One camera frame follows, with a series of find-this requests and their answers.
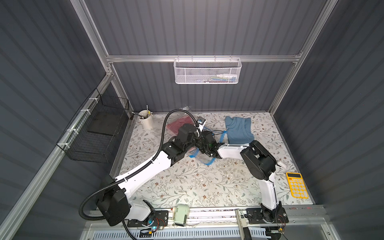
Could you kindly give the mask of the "red ribbed garment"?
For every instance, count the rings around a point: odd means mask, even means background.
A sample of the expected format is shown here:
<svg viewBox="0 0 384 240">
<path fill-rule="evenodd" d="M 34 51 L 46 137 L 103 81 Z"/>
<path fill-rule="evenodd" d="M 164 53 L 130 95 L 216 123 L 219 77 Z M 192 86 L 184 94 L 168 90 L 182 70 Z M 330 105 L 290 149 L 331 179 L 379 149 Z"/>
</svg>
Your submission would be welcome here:
<svg viewBox="0 0 384 240">
<path fill-rule="evenodd" d="M 167 124 L 166 125 L 166 129 L 168 130 L 168 132 L 172 135 L 172 136 L 176 136 L 179 132 L 179 129 L 184 125 L 184 124 L 191 124 L 191 125 L 194 125 L 194 121 L 193 119 L 186 115 L 186 116 L 183 116 L 183 117 L 179 117 L 175 120 L 172 120 L 171 123 Z"/>
</svg>

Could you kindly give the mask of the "clear vacuum bag blue zip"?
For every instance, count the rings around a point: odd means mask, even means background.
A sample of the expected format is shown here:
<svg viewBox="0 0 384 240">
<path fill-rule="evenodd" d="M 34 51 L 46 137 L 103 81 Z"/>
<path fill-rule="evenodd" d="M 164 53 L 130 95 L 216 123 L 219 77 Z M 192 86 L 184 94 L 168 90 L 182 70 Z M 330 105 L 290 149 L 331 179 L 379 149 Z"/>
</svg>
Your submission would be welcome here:
<svg viewBox="0 0 384 240">
<path fill-rule="evenodd" d="M 213 160 L 220 158 L 218 149 L 223 144 L 215 140 L 213 131 L 205 128 L 206 119 L 198 117 L 198 126 L 194 122 L 176 121 L 176 123 L 178 124 L 176 135 L 162 146 L 162 151 L 168 155 L 172 164 L 186 155 L 190 156 L 193 151 L 208 156 L 209 159 L 203 161 L 205 165 L 210 165 Z"/>
</svg>

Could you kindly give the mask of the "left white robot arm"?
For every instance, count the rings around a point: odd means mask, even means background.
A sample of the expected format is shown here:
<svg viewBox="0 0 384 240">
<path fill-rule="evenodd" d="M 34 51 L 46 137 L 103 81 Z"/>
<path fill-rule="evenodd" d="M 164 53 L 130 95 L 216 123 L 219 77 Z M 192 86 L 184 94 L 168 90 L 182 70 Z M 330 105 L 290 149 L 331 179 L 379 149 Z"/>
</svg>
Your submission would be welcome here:
<svg viewBox="0 0 384 240">
<path fill-rule="evenodd" d="M 185 157 L 189 149 L 195 146 L 199 129 L 184 124 L 178 134 L 169 142 L 161 145 L 159 154 L 137 166 L 135 169 L 107 183 L 121 181 L 117 186 L 103 190 L 98 194 L 97 206 L 110 226 L 116 226 L 124 220 L 137 220 L 151 225 L 156 211 L 148 201 L 133 200 L 133 194 L 158 173 L 167 170 Z"/>
</svg>

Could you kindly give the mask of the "blue tank top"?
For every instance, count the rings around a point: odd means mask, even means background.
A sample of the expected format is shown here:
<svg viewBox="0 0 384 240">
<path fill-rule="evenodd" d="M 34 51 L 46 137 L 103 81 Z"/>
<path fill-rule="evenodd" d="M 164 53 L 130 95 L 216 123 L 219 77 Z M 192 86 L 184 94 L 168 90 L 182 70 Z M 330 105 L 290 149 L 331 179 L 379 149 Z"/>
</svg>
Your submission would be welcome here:
<svg viewBox="0 0 384 240">
<path fill-rule="evenodd" d="M 255 140 L 251 132 L 251 118 L 229 117 L 225 118 L 228 141 L 231 145 L 245 145 Z"/>
</svg>

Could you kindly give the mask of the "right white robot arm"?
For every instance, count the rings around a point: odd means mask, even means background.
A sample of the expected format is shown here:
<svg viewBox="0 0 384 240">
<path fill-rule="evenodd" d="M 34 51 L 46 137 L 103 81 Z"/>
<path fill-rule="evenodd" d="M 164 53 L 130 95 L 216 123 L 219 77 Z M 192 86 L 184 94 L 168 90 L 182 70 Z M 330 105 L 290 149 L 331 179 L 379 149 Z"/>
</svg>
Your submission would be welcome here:
<svg viewBox="0 0 384 240">
<path fill-rule="evenodd" d="M 284 163 L 278 163 L 275 157 L 258 141 L 247 145 L 228 145 L 218 143 L 212 132 L 204 131 L 197 140 L 199 150 L 217 159 L 243 160 L 254 178 L 258 180 L 261 191 L 261 219 L 266 223 L 288 223 L 289 219 L 281 201 L 278 200 L 275 188 L 276 167 L 285 168 Z"/>
</svg>

